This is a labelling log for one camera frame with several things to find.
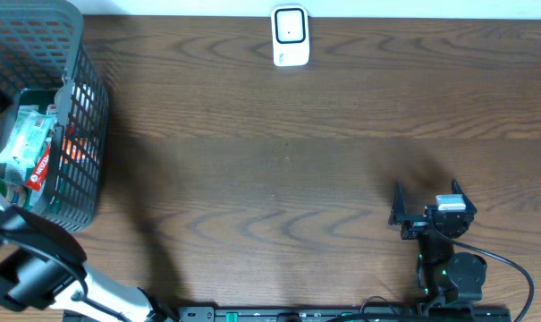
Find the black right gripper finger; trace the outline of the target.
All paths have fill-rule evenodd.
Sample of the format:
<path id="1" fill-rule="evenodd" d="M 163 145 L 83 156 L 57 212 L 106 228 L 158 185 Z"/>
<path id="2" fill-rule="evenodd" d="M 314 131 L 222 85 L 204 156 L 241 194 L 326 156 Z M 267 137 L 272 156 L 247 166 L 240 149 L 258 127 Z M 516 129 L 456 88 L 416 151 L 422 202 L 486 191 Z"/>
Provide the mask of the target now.
<path id="1" fill-rule="evenodd" d="M 470 200 L 468 199 L 466 194 L 463 192 L 460 184 L 458 183 L 456 179 L 452 179 L 451 190 L 452 190 L 452 194 L 459 195 L 460 199 L 463 201 L 466 207 L 469 207 L 471 205 Z"/>
<path id="2" fill-rule="evenodd" d="M 406 216 L 407 215 L 404 193 L 403 193 L 402 186 L 399 182 L 395 183 L 395 192 L 394 192 L 394 199 L 393 199 L 391 214 L 393 216 Z"/>

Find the red coffee stick sachet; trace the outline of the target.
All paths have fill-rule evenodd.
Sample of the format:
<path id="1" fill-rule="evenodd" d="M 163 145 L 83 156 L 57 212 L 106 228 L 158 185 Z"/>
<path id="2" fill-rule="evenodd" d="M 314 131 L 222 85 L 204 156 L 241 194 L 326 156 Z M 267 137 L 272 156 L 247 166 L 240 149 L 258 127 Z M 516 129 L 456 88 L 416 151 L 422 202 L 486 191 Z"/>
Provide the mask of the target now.
<path id="1" fill-rule="evenodd" d="M 43 183 L 46 179 L 47 172 L 48 172 L 50 151 L 51 151 L 51 145 L 48 144 L 46 146 L 45 151 L 41 155 L 41 158 L 38 160 L 35 168 L 33 169 L 30 177 L 24 183 L 25 187 L 34 191 L 41 190 L 41 187 L 43 186 Z"/>

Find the light teal snack packet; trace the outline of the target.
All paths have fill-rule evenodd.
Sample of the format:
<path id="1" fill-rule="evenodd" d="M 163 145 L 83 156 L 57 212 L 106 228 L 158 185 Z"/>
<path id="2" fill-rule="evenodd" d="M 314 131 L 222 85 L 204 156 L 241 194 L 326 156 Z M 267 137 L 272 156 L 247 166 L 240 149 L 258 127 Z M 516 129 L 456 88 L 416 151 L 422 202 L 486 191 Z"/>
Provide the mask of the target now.
<path id="1" fill-rule="evenodd" d="M 34 167 L 56 118 L 57 112 L 40 113 L 37 105 L 21 106 L 8 141 L 0 152 L 0 164 Z"/>

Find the grey plastic mesh basket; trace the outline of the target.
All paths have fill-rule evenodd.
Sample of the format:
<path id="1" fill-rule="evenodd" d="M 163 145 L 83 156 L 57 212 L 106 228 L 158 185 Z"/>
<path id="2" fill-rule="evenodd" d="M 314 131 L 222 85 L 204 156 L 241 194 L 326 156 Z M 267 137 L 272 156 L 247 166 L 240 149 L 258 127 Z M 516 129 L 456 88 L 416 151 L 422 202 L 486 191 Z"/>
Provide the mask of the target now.
<path id="1" fill-rule="evenodd" d="M 80 11 L 67 1 L 0 1 L 0 152 L 21 93 L 57 89 L 48 172 L 31 210 L 70 232 L 96 215 L 110 114 L 83 30 Z"/>

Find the green white tape bag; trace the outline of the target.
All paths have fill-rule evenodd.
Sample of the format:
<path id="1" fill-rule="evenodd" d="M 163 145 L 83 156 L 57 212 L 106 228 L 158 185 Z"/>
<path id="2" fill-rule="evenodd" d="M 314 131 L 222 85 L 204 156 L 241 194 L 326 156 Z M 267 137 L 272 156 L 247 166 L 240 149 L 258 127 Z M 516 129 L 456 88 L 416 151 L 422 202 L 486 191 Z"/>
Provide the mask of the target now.
<path id="1" fill-rule="evenodd" d="M 57 89 L 26 89 L 20 95 L 19 108 L 40 114 L 55 114 L 56 93 Z"/>

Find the green lid jar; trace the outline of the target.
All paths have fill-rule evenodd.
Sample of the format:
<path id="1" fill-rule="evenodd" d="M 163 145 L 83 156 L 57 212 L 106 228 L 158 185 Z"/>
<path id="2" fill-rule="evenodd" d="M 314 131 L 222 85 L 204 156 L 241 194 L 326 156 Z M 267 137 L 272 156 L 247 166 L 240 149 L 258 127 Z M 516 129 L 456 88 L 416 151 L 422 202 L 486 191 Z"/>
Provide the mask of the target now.
<path id="1" fill-rule="evenodd" d="M 30 209 L 30 193 L 26 187 L 0 179 L 0 194 L 10 205 Z"/>

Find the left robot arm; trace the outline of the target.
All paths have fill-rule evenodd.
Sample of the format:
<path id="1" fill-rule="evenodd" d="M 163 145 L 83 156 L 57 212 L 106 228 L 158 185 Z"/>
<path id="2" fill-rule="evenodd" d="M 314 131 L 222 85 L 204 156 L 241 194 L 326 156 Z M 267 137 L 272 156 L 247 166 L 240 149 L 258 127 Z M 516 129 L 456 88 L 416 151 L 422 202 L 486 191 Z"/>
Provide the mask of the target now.
<path id="1" fill-rule="evenodd" d="M 117 283 L 87 261 L 60 225 L 9 204 L 0 194 L 0 306 L 59 309 L 95 321 L 177 321 L 168 305 Z"/>

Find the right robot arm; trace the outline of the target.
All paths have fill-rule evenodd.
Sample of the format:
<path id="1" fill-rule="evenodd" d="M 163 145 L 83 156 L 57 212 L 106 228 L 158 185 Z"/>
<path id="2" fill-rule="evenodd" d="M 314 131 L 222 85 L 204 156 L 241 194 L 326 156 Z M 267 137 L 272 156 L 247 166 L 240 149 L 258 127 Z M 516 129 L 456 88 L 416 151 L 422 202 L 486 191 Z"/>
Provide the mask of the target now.
<path id="1" fill-rule="evenodd" d="M 423 313 L 470 307 L 482 300 L 486 261 L 479 255 L 457 252 L 453 246 L 468 231 L 476 213 L 476 207 L 455 180 L 452 191 L 437 195 L 435 204 L 426 206 L 421 215 L 407 211 L 403 189 L 396 185 L 388 223 L 400 226 L 403 240 L 418 242 L 418 285 L 427 294 L 418 305 Z"/>

